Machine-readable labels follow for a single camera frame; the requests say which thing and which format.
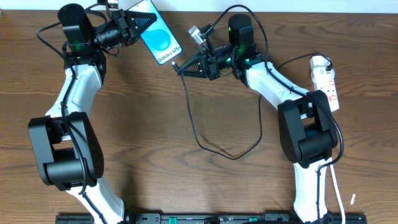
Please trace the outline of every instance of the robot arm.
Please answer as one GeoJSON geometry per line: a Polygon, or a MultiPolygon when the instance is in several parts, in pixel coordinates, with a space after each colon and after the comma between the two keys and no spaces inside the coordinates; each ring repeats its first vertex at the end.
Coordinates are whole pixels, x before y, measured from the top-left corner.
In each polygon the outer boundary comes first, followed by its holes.
{"type": "MultiPolygon", "coordinates": [[[[286,86],[294,87],[294,90],[299,93],[316,99],[324,108],[330,108],[328,98],[321,90],[309,92],[294,85],[270,62],[267,65],[273,75],[267,72],[263,56],[256,52],[249,16],[233,15],[229,18],[228,27],[229,45],[215,49],[208,37],[202,38],[206,41],[206,47],[201,46],[198,52],[181,67],[175,63],[173,63],[173,67],[178,75],[209,78],[210,80],[219,78],[220,70],[231,67],[238,80],[241,80],[247,87],[258,91],[278,110],[280,143],[285,155],[294,164],[295,170],[294,213],[301,222],[314,222],[318,215],[317,168],[330,161],[331,150],[337,145],[336,129],[327,119],[325,112],[319,110],[306,98],[291,92],[280,81],[286,86]],[[302,119],[306,117],[315,118],[314,123],[304,126],[302,119]]],[[[197,38],[201,37],[201,33],[204,33],[205,30],[206,28],[196,31],[191,29],[190,34],[195,34],[197,41],[197,38]]],[[[327,213],[325,172],[326,169],[322,169],[320,172],[319,208],[321,218],[327,213]]]]}
{"type": "Polygon", "coordinates": [[[59,10],[58,18],[72,51],[64,55],[66,79],[55,104],[44,117],[29,122],[40,176],[45,184],[55,185],[75,196],[91,213],[95,223],[128,223],[124,202],[103,177],[104,157],[88,116],[106,74],[103,51],[115,45],[133,44],[156,21],[156,15],[121,9],[113,12],[105,24],[93,27],[80,5],[68,4],[59,10]],[[72,133],[65,127],[63,106],[72,133]],[[71,140],[71,134],[81,151],[85,168],[81,166],[76,145],[57,150],[53,147],[71,140]],[[84,181],[86,189],[81,194],[84,181]]]}

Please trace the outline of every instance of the white cable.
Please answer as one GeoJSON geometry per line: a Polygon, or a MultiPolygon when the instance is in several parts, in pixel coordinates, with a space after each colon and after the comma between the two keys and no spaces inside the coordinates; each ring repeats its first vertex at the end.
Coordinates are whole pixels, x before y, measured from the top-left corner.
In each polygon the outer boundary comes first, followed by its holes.
{"type": "Polygon", "coordinates": [[[333,164],[330,165],[330,173],[331,173],[331,178],[333,180],[333,186],[335,186],[335,191],[336,191],[336,197],[337,197],[338,205],[340,207],[341,224],[345,224],[346,223],[346,214],[344,212],[343,202],[341,201],[340,192],[339,192],[338,187],[337,187],[335,168],[333,167],[333,164]]]}

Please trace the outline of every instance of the green connector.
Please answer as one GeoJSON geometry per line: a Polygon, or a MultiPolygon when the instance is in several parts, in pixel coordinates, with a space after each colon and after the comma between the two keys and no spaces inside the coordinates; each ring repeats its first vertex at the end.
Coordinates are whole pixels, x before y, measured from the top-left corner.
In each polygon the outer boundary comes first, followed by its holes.
{"type": "Polygon", "coordinates": [[[169,224],[177,224],[177,218],[169,218],[169,224]]]}
{"type": "Polygon", "coordinates": [[[73,51],[78,52],[81,50],[81,46],[79,45],[79,41],[75,41],[73,44],[77,44],[73,46],[73,51]]]}

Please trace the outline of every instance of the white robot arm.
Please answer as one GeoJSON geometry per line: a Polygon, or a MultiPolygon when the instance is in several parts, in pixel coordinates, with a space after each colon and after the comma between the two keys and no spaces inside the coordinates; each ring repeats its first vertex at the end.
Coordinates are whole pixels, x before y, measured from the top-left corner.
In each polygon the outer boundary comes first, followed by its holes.
{"type": "MultiPolygon", "coordinates": [[[[325,63],[327,63],[327,61],[323,57],[316,57],[317,60],[321,60],[322,62],[325,61],[325,63]]],[[[274,71],[274,75],[279,80],[282,80],[288,86],[294,86],[295,90],[303,94],[309,92],[308,90],[300,88],[299,86],[293,84],[290,80],[285,78],[274,68],[272,63],[268,62],[268,67],[269,69],[274,71]]],[[[287,100],[295,101],[301,98],[301,96],[292,93],[286,87],[281,85],[277,80],[275,80],[271,75],[269,75],[267,73],[264,62],[255,64],[249,70],[247,70],[246,78],[248,80],[248,86],[253,90],[258,91],[274,106],[275,109],[278,109],[278,105],[287,100]]],[[[319,78],[319,83],[328,83],[330,78],[331,77],[325,77],[324,80],[322,80],[322,78],[319,78]]],[[[315,192],[317,192],[317,169],[320,165],[326,164],[330,161],[331,158],[321,159],[310,164],[308,168],[303,168],[297,162],[293,164],[296,186],[296,197],[293,208],[302,222],[314,222],[317,220],[317,194],[315,194],[315,192]]],[[[325,205],[325,174],[326,168],[321,170],[320,176],[319,207],[321,217],[323,217],[327,213],[325,205]]]]}
{"type": "Polygon", "coordinates": [[[28,130],[45,184],[75,196],[96,224],[127,223],[129,217],[124,202],[103,177],[104,157],[88,117],[106,74],[103,52],[109,53],[106,49],[115,45],[133,44],[157,16],[120,9],[109,13],[108,22],[93,27],[86,13],[106,18],[90,8],[84,10],[78,4],[68,4],[58,12],[58,24],[62,24],[71,52],[66,53],[65,44],[61,54],[41,38],[40,31],[57,24],[38,31],[38,38],[62,55],[66,79],[55,104],[44,117],[31,119],[28,130]],[[73,148],[54,149],[53,144],[67,140],[72,140],[73,148]]]}

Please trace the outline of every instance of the black cable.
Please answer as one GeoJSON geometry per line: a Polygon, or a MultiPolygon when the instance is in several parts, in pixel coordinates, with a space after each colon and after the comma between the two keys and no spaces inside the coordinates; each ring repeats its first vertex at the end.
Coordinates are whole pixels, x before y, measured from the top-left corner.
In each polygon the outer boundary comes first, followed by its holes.
{"type": "Polygon", "coordinates": [[[96,212],[99,216],[99,219],[102,221],[103,224],[108,224],[108,222],[106,222],[104,214],[102,214],[97,207],[95,207],[94,203],[91,201],[91,199],[88,197],[87,193],[84,193],[82,195],[82,197],[86,200],[87,204],[91,207],[91,209],[94,210],[94,212],[96,212]]]}
{"type": "Polygon", "coordinates": [[[217,25],[217,23],[221,20],[221,18],[222,18],[230,9],[232,9],[232,8],[234,8],[234,7],[242,7],[242,8],[244,8],[244,9],[246,9],[246,10],[252,15],[252,17],[254,18],[254,20],[256,20],[256,22],[258,23],[258,25],[259,25],[259,27],[260,27],[260,30],[261,30],[261,32],[262,32],[262,34],[263,34],[263,36],[264,36],[265,43],[266,43],[266,56],[265,56],[265,59],[264,59],[264,63],[265,63],[267,72],[268,72],[275,80],[277,80],[281,85],[283,85],[284,87],[286,87],[287,89],[289,89],[291,92],[300,95],[301,97],[307,99],[309,102],[313,103],[313,104],[316,105],[318,108],[320,108],[320,109],[326,114],[326,116],[328,117],[328,119],[333,123],[333,125],[335,126],[336,131],[337,131],[337,133],[338,133],[339,140],[340,140],[340,151],[339,151],[339,154],[337,155],[337,158],[334,159],[334,160],[332,160],[331,162],[328,162],[328,163],[326,163],[326,164],[323,164],[323,165],[319,166],[319,167],[318,167],[318,170],[317,170],[317,176],[318,176],[318,178],[317,178],[317,213],[318,213],[318,223],[319,223],[319,222],[320,222],[320,211],[319,211],[320,170],[321,170],[322,168],[326,167],[326,166],[335,164],[335,163],[338,162],[338,161],[341,159],[341,157],[343,156],[343,152],[344,152],[344,140],[343,140],[343,135],[342,135],[342,133],[341,133],[341,129],[340,129],[340,127],[337,125],[337,122],[336,122],[335,119],[332,117],[332,115],[331,115],[331,113],[329,112],[329,110],[326,110],[326,108],[324,108],[317,100],[313,99],[312,97],[309,97],[309,96],[307,96],[307,95],[305,95],[305,94],[303,94],[303,93],[301,93],[301,92],[298,92],[298,91],[294,90],[294,87],[293,87],[293,86],[288,86],[288,85],[287,85],[286,83],[284,83],[282,80],[280,80],[279,78],[277,78],[277,77],[274,75],[274,73],[272,72],[272,70],[269,69],[268,64],[267,64],[267,63],[268,63],[268,57],[269,57],[269,46],[268,46],[268,39],[267,39],[266,32],[264,31],[264,28],[263,28],[263,26],[262,26],[260,20],[259,20],[259,19],[257,18],[257,16],[252,12],[252,10],[250,10],[248,7],[243,6],[243,5],[240,5],[240,4],[237,4],[237,5],[233,5],[233,6],[229,7],[229,8],[227,8],[227,9],[220,15],[220,17],[216,20],[216,22],[206,31],[205,35],[206,35],[210,30],[214,29],[214,26],[217,25]]]}
{"type": "Polygon", "coordinates": [[[118,51],[114,54],[112,54],[110,51],[106,50],[105,48],[101,47],[102,51],[105,52],[107,55],[113,56],[113,57],[118,57],[119,56],[119,51],[120,48],[119,46],[116,45],[116,47],[118,48],[118,51]]]}
{"type": "Polygon", "coordinates": [[[230,75],[230,74],[232,74],[232,71],[228,72],[228,73],[225,74],[225,75],[223,75],[223,74],[221,73],[221,71],[220,71],[220,75],[221,75],[221,76],[224,76],[224,77],[227,77],[227,76],[230,75]]]}
{"type": "Polygon", "coordinates": [[[108,1],[105,2],[105,8],[106,8],[106,13],[107,13],[108,16],[109,16],[109,19],[112,19],[112,17],[111,17],[111,10],[109,9],[109,6],[108,6],[108,1]]]}
{"type": "Polygon", "coordinates": [[[313,56],[313,55],[320,55],[320,56],[324,57],[326,60],[328,60],[328,62],[330,63],[330,65],[328,65],[328,67],[330,67],[330,69],[328,70],[328,69],[326,68],[326,70],[327,70],[327,71],[330,71],[330,70],[331,70],[331,68],[333,67],[333,64],[332,64],[331,60],[328,59],[326,56],[324,56],[323,54],[321,54],[321,53],[319,53],[319,52],[309,53],[309,54],[306,54],[306,55],[301,55],[301,56],[299,56],[299,57],[295,57],[295,58],[293,58],[293,59],[290,59],[290,60],[288,60],[288,61],[286,61],[286,62],[280,64],[280,65],[276,68],[276,70],[278,71],[282,66],[284,66],[284,65],[287,64],[287,63],[293,62],[294,60],[297,60],[297,59],[300,59],[300,58],[304,58],[304,57],[308,57],[308,56],[313,56]]]}
{"type": "Polygon", "coordinates": [[[224,154],[222,154],[222,153],[220,153],[220,152],[217,152],[217,151],[214,151],[214,150],[212,150],[212,149],[208,149],[208,148],[206,148],[206,147],[203,147],[203,146],[199,143],[198,136],[197,136],[197,132],[196,132],[196,130],[195,130],[195,125],[194,125],[194,123],[193,123],[193,118],[192,118],[192,114],[191,114],[191,108],[189,107],[189,96],[188,96],[187,85],[185,84],[183,75],[180,76],[180,78],[181,78],[182,84],[184,85],[185,96],[186,96],[186,98],[187,98],[187,108],[188,108],[189,118],[191,119],[191,125],[192,125],[193,135],[194,135],[195,140],[197,141],[197,144],[199,145],[199,147],[201,147],[202,149],[204,149],[204,150],[206,150],[206,151],[209,151],[209,152],[213,152],[213,153],[215,153],[215,154],[218,154],[218,155],[220,155],[220,156],[222,156],[222,157],[225,157],[225,158],[227,158],[227,159],[230,159],[230,160],[237,160],[237,159],[240,159],[240,158],[242,158],[243,156],[245,156],[247,153],[249,153],[251,150],[253,150],[253,149],[259,144],[259,142],[261,141],[261,138],[262,138],[262,122],[261,122],[261,107],[260,107],[260,105],[261,105],[261,95],[260,95],[260,97],[259,97],[259,120],[260,120],[260,137],[259,137],[259,139],[257,140],[257,142],[256,142],[250,149],[248,149],[246,152],[244,152],[244,153],[241,154],[240,156],[238,156],[238,157],[229,157],[229,156],[226,156],[226,155],[224,155],[224,154]]]}
{"type": "Polygon", "coordinates": [[[92,9],[92,8],[94,8],[94,7],[96,7],[96,6],[99,6],[99,5],[100,5],[100,4],[98,4],[98,3],[93,4],[93,5],[90,5],[90,6],[88,6],[85,10],[92,9]]]}
{"type": "Polygon", "coordinates": [[[238,45],[236,45],[234,48],[233,48],[233,50],[232,50],[232,59],[231,59],[231,67],[232,67],[232,69],[233,70],[235,70],[235,71],[238,71],[238,69],[236,68],[236,65],[235,65],[235,52],[237,51],[239,49],[239,46],[238,45]]]}

